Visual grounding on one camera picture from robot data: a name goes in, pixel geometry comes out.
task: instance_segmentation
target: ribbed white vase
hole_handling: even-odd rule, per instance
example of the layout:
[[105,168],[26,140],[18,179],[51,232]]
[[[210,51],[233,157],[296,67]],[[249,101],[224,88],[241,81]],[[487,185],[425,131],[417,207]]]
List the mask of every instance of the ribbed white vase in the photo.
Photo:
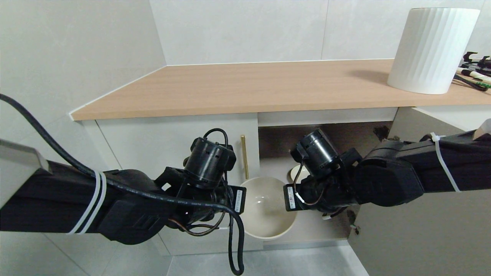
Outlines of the ribbed white vase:
[[460,8],[409,11],[387,84],[415,93],[446,93],[479,13]]

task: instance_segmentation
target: zip tie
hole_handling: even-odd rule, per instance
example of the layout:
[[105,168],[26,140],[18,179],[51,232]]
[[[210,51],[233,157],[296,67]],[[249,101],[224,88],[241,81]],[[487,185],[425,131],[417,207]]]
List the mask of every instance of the zip tie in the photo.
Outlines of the zip tie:
[[98,171],[98,174],[100,174],[101,179],[102,179],[102,192],[101,192],[101,197],[99,198],[99,201],[97,202],[97,205],[95,206],[94,211],[92,212],[92,215],[90,215],[89,220],[83,227],[82,231],[78,233],[79,235],[85,234],[87,229],[89,229],[90,225],[94,221],[95,216],[99,212],[99,209],[101,209],[102,203],[104,202],[104,199],[106,198],[106,190],[107,190],[107,180],[106,180],[106,175],[103,172]]
[[75,227],[73,227],[73,229],[70,232],[68,232],[67,235],[73,235],[80,228],[80,226],[82,225],[82,223],[85,221],[85,219],[89,215],[90,210],[92,210],[92,207],[94,206],[94,204],[97,200],[97,196],[99,195],[99,191],[101,190],[101,178],[100,178],[100,174],[98,171],[94,170],[94,173],[95,173],[94,195],[92,196],[92,199],[90,200],[90,203],[87,206],[87,209],[82,214],[82,216],[80,217],[80,219],[77,222],[77,224],[75,225]]
[[457,183],[455,183],[455,180],[452,176],[452,174],[450,173],[450,171],[448,170],[448,167],[447,165],[445,164],[445,161],[443,160],[443,157],[441,156],[441,152],[440,152],[440,138],[441,137],[445,137],[445,135],[443,136],[438,136],[436,135],[434,132],[430,133],[431,134],[431,139],[433,140],[433,142],[435,142],[435,147],[436,147],[436,156],[438,157],[438,160],[440,161],[440,164],[441,164],[441,167],[443,168],[443,170],[445,171],[445,174],[447,175],[448,177],[448,180],[450,180],[450,183],[452,184],[452,186],[454,187],[454,190],[456,192],[460,192],[461,190],[459,190],[459,187],[457,187]]
[[305,200],[299,195],[299,193],[295,192],[295,195],[298,197],[298,199],[302,202],[305,203]]

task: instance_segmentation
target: gray floor tile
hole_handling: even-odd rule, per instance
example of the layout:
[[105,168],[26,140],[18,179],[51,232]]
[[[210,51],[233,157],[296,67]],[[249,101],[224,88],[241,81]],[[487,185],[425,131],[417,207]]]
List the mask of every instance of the gray floor tile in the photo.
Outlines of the gray floor tile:
[[[244,252],[244,266],[244,276],[368,276],[350,246]],[[167,274],[194,275],[232,275],[227,254],[175,256]]]

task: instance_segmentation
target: label sticker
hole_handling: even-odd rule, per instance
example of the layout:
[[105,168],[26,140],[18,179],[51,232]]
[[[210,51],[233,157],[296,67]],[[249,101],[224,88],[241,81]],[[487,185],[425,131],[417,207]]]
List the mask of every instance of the label sticker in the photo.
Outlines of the label sticker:
[[237,190],[237,195],[235,196],[235,212],[239,213],[241,211],[242,202],[242,190]]
[[288,201],[290,202],[290,209],[295,209],[295,199],[293,198],[293,187],[286,187],[288,190]]

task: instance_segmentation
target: cabinet door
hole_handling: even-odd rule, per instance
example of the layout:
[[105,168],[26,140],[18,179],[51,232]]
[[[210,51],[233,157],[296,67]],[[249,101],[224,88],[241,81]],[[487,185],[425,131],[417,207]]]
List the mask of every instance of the cabinet door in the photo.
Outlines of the cabinet door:
[[[466,128],[444,123],[434,118],[439,115],[431,116],[431,112],[421,110],[399,108],[389,136],[419,141],[429,132],[452,135]],[[454,118],[469,115],[450,114]],[[469,121],[479,121],[479,126],[486,117],[491,117],[491,109]],[[395,207],[364,204],[355,221],[360,227],[359,234],[352,231],[348,242],[373,276],[489,275],[490,198],[491,191],[483,190],[428,193]]]
[[[245,181],[245,169],[241,150],[241,135],[245,135],[249,176],[259,176],[259,142],[257,114],[224,114],[206,116],[179,116],[98,120],[123,169],[133,168],[157,178],[166,166],[182,168],[183,160],[191,153],[195,138],[202,137],[209,129],[222,128],[228,134],[229,144],[234,147],[237,162],[228,173],[230,185]],[[223,143],[221,133],[208,136],[212,141]],[[214,223],[219,215],[209,223]],[[221,227],[228,226],[228,216]],[[204,237],[193,237],[176,229],[164,227],[160,236],[171,255],[226,252],[228,230],[220,229]],[[238,237],[235,228],[234,237]],[[262,241],[245,237],[246,250],[262,249]]]

